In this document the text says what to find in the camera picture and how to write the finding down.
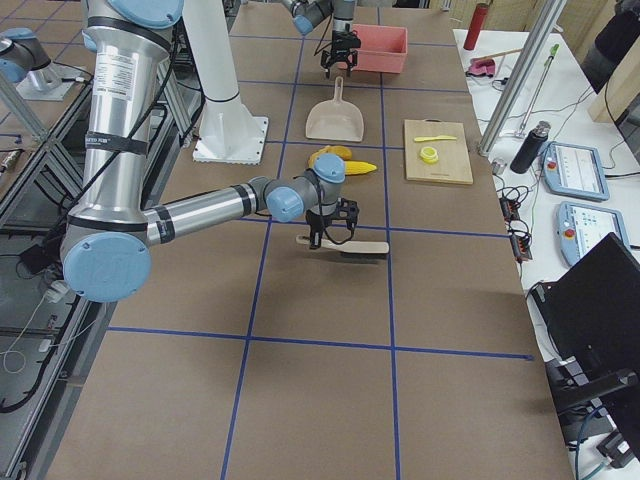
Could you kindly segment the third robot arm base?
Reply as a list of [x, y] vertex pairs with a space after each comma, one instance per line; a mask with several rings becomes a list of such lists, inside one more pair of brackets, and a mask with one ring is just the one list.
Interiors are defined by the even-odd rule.
[[25, 100], [62, 101], [73, 84], [86, 81], [76, 68], [55, 64], [23, 27], [1, 33], [1, 74]]

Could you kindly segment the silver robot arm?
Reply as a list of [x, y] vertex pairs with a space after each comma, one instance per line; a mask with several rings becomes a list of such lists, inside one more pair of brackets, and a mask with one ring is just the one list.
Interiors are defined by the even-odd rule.
[[353, 27], [356, 2], [283, 0], [281, 4], [290, 13], [294, 26], [302, 36], [328, 20], [325, 31], [329, 26], [332, 27], [331, 40], [325, 45], [319, 41], [314, 54], [321, 54], [320, 64], [326, 77], [330, 76], [334, 64], [345, 66], [346, 75], [350, 77], [358, 64], [358, 49], [361, 47], [361, 40]]
[[321, 155], [292, 180], [257, 177], [143, 209], [148, 117], [169, 80], [159, 66], [172, 62], [180, 36], [188, 40], [203, 95], [197, 160], [257, 164], [268, 121], [241, 100], [218, 1], [91, 1], [84, 34], [96, 50], [84, 186], [60, 252], [75, 293], [101, 303], [124, 299], [147, 280], [151, 246], [260, 211], [280, 222], [304, 217], [312, 248], [335, 221], [356, 227], [358, 208], [341, 194], [345, 165], [334, 154]]

